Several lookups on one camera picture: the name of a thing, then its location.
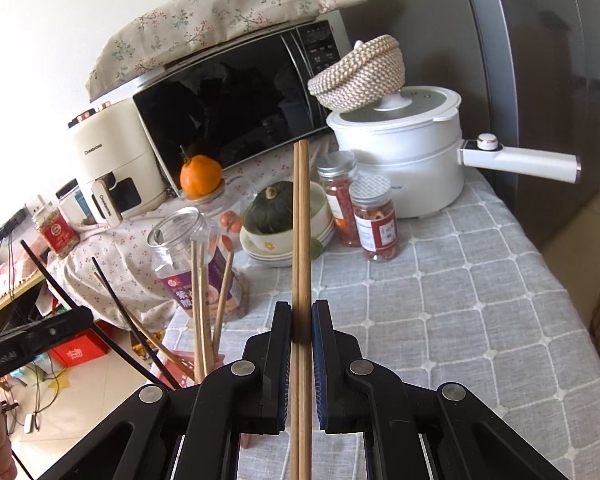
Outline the wooden chopstick long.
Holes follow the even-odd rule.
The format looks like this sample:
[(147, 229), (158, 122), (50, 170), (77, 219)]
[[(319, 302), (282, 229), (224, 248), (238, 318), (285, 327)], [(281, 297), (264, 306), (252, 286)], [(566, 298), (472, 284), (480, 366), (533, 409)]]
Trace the wooden chopstick long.
[(106, 291), (109, 292), (109, 296), (112, 300), (114, 300), (114, 304), (117, 306), (120, 313), (124, 316), (126, 322), (134, 330), (136, 338), (140, 339), (140, 335), (142, 335), (143, 340), (149, 342), (149, 349), (156, 348), (165, 356), (168, 356), (174, 363), (178, 364), (178, 367), (181, 367), (182, 370), (183, 367), (181, 366), (180, 361), (174, 356), (174, 353), (168, 348), (166, 348), (166, 346), (153, 333), (151, 333), (150, 330), (143, 326), (143, 323), (140, 322), (140, 320), (122, 304), (122, 301), (118, 298), (118, 296), (114, 292), (114, 289), (106, 279), (104, 272), (102, 272), (102, 270), (97, 270), (96, 275), (98, 280), (106, 288)]

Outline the white electric cooking pot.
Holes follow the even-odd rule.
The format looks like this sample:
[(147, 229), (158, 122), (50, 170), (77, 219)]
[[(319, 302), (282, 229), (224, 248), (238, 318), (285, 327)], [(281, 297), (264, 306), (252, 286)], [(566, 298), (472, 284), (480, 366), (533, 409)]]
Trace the white electric cooking pot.
[(353, 112), (332, 112), (327, 123), (363, 172), (391, 181), (400, 218), (426, 216), (453, 203), (462, 192), (466, 167), (579, 180), (581, 164), (573, 154), (511, 148), (490, 132), (465, 139), (461, 102), (450, 89), (405, 87)]

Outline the floral cloth cover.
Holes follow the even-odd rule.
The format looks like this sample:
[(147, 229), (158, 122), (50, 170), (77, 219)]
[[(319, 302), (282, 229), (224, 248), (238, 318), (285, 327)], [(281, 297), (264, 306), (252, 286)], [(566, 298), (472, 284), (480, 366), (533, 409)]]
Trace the floral cloth cover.
[(134, 18), (102, 48), (86, 82), (94, 102), (201, 50), (273, 26), (313, 20), (366, 0), (170, 0)]

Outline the black microwave oven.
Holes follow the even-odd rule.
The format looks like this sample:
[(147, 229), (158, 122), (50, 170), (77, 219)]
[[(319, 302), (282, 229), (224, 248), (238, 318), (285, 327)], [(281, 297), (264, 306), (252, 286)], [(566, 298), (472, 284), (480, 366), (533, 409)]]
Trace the black microwave oven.
[(163, 177), (181, 191), (187, 157), (224, 168), (326, 127), (309, 80), (340, 59), (329, 21), (272, 28), (173, 64), (133, 101)]

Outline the red label snack jar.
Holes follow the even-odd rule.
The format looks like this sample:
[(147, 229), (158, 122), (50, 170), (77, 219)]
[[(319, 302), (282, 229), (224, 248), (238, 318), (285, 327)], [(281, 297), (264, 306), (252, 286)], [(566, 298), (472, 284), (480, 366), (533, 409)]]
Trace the red label snack jar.
[(79, 244), (78, 233), (52, 203), (43, 204), (32, 216), (33, 223), (58, 258), (65, 258)]

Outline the dark green pumpkin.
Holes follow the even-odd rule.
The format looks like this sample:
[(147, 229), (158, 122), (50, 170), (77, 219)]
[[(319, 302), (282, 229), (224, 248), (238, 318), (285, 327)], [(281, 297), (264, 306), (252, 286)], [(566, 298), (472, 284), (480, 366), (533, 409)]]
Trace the dark green pumpkin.
[(245, 212), (244, 227), (253, 234), (277, 234), (292, 228), (294, 184), (279, 181), (262, 190)]

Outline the orange tangerine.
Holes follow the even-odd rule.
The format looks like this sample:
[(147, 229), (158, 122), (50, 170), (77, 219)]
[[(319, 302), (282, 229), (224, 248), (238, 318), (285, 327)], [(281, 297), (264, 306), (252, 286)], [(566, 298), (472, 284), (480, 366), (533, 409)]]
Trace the orange tangerine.
[(189, 157), (180, 146), (183, 165), (180, 171), (180, 185), (190, 200), (211, 194), (222, 181), (222, 166), (206, 155)]

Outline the spice jar white lid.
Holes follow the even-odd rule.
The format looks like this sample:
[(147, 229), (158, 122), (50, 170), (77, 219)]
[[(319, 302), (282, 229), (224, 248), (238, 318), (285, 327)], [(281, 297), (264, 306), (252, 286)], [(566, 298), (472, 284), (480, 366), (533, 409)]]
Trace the spice jar white lid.
[(391, 183), (379, 174), (360, 174), (349, 188), (358, 239), (372, 261), (388, 261), (399, 252)]

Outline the clear container black lid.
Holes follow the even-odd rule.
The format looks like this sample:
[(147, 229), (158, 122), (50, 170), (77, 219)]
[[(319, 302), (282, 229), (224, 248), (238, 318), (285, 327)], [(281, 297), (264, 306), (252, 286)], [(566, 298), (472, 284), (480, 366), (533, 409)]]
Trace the clear container black lid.
[(91, 226), (95, 223), (91, 209), (79, 188), (76, 179), (62, 186), (56, 193), (58, 208), (70, 226)]

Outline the floral cloth drape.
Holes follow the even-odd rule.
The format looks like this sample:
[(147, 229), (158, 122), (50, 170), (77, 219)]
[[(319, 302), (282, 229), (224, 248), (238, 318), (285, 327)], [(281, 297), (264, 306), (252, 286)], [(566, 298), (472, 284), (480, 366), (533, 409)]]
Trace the floral cloth drape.
[[(332, 130), (309, 137), (310, 164), (317, 156), (335, 151)], [(260, 192), (269, 184), (292, 178), (291, 144), (256, 156), (225, 171), (225, 177), (238, 178), (230, 183), (230, 192), (247, 198), (252, 188)], [(47, 269), (79, 306), (91, 307), (94, 318), (126, 328), (121, 314), (96, 278), (95, 257), (122, 304), (134, 312), (151, 330), (162, 330), (177, 308), (171, 293), (164, 288), (152, 268), (155, 252), (147, 245), (149, 231), (168, 214), (193, 205), (186, 198), (170, 198), (153, 211), (123, 220), (116, 228), (89, 226), (82, 230), (80, 242), (70, 254), (57, 259), (50, 256)]]

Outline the bamboo chopsticks pair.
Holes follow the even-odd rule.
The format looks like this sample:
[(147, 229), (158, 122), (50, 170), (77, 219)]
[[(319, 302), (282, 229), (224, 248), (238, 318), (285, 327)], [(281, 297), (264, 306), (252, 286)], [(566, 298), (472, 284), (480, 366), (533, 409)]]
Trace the bamboo chopsticks pair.
[(309, 142), (294, 144), (292, 204), (291, 479), (312, 478), (311, 218)]

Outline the clear jar purple label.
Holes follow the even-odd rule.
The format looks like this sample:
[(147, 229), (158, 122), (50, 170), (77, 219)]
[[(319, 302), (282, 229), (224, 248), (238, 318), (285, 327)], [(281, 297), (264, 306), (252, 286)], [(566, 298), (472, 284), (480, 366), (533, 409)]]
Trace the clear jar purple label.
[(206, 305), (214, 320), (228, 257), (219, 228), (208, 223), (198, 208), (187, 206), (161, 219), (149, 231), (147, 245), (154, 252), (152, 270), (176, 305), (187, 314), (193, 313), (194, 306), (192, 255), (196, 245), (196, 263), (207, 266)]

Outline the red gift box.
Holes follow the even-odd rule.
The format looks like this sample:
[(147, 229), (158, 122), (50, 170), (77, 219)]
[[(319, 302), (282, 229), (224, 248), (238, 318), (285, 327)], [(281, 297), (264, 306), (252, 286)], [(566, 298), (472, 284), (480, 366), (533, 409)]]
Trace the red gift box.
[(106, 356), (108, 346), (91, 330), (58, 344), (48, 352), (63, 367), (75, 367)]

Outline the grey checked tablecloth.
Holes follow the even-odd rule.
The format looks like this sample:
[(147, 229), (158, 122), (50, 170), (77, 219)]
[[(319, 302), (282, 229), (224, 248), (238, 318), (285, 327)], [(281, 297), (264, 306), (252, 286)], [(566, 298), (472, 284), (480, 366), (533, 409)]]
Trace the grey checked tablecloth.
[(486, 179), (399, 224), (386, 262), (330, 244), (314, 296), (404, 382), (460, 382), (571, 479), (600, 479), (600, 358), (568, 292)]

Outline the wooden chopstick crossed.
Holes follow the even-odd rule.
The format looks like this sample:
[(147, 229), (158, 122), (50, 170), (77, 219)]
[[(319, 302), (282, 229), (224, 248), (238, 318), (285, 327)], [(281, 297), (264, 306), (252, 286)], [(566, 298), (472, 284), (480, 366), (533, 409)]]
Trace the wooden chopstick crossed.
[(202, 359), (202, 377), (206, 378), (213, 370), (214, 355), (211, 341), (210, 312), (207, 302), (208, 295), (208, 266), (206, 263), (207, 249), (204, 244), (198, 244), (198, 297), (200, 311), (200, 338), (201, 338), (201, 359)]

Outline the spice jar silver lid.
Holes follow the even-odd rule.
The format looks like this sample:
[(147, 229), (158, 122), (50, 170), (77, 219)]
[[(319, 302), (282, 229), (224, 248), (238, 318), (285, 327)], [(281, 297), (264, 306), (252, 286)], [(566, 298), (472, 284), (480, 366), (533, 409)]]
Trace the spice jar silver lid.
[(358, 228), (349, 193), (350, 185), (358, 177), (358, 161), (350, 151), (336, 151), (316, 160), (318, 180), (324, 188), (340, 242), (358, 247)]

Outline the white air fryer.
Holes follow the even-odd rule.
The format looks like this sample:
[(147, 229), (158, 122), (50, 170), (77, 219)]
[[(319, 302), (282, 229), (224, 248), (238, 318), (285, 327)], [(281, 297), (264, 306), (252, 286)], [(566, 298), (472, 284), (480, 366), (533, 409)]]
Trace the white air fryer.
[(76, 182), (98, 223), (118, 226), (168, 198), (133, 100), (87, 110), (73, 121), (69, 136)]

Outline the grey refrigerator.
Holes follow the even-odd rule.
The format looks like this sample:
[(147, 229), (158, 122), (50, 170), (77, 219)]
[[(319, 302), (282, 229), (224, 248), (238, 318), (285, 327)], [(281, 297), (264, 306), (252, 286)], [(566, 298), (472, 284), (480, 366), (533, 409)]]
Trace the grey refrigerator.
[(468, 138), (578, 156), (576, 184), (490, 172), (534, 244), (600, 188), (600, 0), (366, 0), (342, 19), (351, 40), (396, 38), (411, 86), (456, 91)]

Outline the wooden low shelf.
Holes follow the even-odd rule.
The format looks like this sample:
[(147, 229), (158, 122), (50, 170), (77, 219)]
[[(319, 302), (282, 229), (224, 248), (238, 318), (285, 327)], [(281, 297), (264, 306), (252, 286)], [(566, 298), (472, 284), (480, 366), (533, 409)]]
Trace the wooden low shelf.
[(44, 282), (44, 276), (40, 271), (33, 272), (26, 280), (18, 284), (14, 289), (0, 298), (0, 312), (13, 302), (26, 294), (29, 290), (34, 289), (39, 284)]

